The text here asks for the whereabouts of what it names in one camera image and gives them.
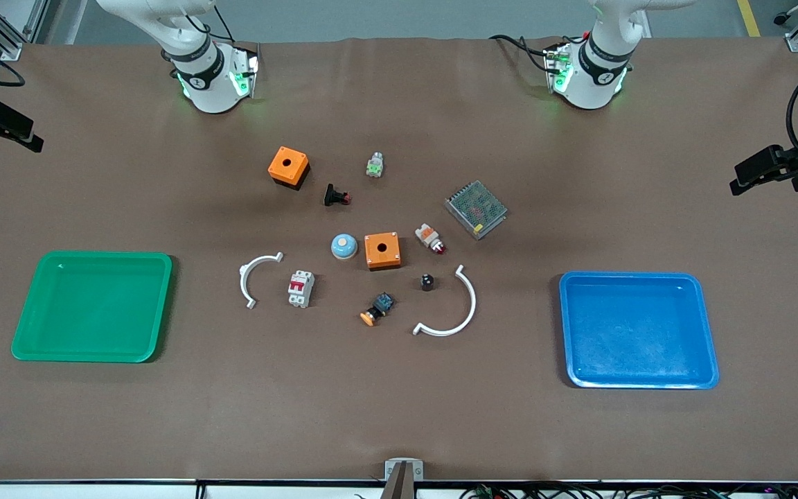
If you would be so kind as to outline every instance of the yellow floor line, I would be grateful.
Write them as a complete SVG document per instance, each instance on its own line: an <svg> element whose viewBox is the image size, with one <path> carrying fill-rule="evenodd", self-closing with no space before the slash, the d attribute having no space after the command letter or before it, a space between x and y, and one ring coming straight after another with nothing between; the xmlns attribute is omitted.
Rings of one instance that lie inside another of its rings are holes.
<svg viewBox="0 0 798 499"><path fill-rule="evenodd" d="M741 9L741 17L744 18L744 26L747 27L747 34L750 37L760 37L759 26L756 25L756 18L753 17L753 9L750 8L750 0L738 0L738 9Z"/></svg>

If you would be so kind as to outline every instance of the blue round button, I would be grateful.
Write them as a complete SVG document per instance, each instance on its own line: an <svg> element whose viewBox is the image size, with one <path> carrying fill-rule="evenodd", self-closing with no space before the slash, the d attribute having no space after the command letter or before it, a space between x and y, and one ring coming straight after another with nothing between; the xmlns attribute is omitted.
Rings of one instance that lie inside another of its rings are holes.
<svg viewBox="0 0 798 499"><path fill-rule="evenodd" d="M357 250L357 243L350 234L338 234L332 240L332 255L335 255L336 259L351 259L355 255L355 250Z"/></svg>

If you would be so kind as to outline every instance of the blue tray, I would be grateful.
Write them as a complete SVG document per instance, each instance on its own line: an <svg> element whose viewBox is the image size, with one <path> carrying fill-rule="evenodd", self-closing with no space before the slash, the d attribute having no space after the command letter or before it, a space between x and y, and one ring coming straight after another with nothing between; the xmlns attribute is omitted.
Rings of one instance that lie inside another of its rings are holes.
<svg viewBox="0 0 798 499"><path fill-rule="evenodd" d="M575 385L709 389L719 383L704 296L693 276L568 272L560 303Z"/></svg>

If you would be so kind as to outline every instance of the white semicircle pipe clamp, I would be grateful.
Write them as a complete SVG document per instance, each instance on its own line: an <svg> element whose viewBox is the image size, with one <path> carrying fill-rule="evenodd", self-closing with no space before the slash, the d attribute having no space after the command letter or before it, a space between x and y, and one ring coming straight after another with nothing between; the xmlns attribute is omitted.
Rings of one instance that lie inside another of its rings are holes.
<svg viewBox="0 0 798 499"><path fill-rule="evenodd" d="M456 328L449 329L449 331L438 331L438 329L430 328L423 322L418 322L418 325L414 327L412 334L417 335L423 331L428 335L431 335L431 337L450 337L451 335L461 331L461 329L465 328L466 325L470 323L470 320L472 320L472 314L476 312L476 291L472 289L472 282L466 278L466 275L463 275L463 265L457 266L455 277L460 279L460 281L466 286L466 290L470 292L470 313L466 315L466 319L464 319L463 322L460 323L460 325L458 325Z"/></svg>
<svg viewBox="0 0 798 499"><path fill-rule="evenodd" d="M254 301L254 298L251 297L251 295L248 293L248 274L251 274L251 271L253 271L257 265L263 264L263 262L281 262L281 261L282 261L282 252L279 252L276 253L276 256L267 256L267 255L258 256L258 258L238 268L238 275L240 275L240 281L238 282L238 285L240 285L240 288L242 288L242 294L244 294L248 300L248 304L246 305L246 307L254 308L254 304L256 303L256 301Z"/></svg>

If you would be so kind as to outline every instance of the orange box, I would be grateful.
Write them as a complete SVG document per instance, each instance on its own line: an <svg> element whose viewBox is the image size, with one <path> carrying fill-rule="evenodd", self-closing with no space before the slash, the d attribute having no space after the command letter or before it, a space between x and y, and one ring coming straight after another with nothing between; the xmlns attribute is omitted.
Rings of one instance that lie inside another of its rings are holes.
<svg viewBox="0 0 798 499"><path fill-rule="evenodd" d="M399 236L394 231L365 236L365 261L368 270L401 268L402 254L399 252Z"/></svg>
<svg viewBox="0 0 798 499"><path fill-rule="evenodd" d="M303 152L282 146L276 152L276 157L273 158L273 162L270 162L267 171L277 184L298 191L301 190L301 184L310 173L310 160Z"/></svg>

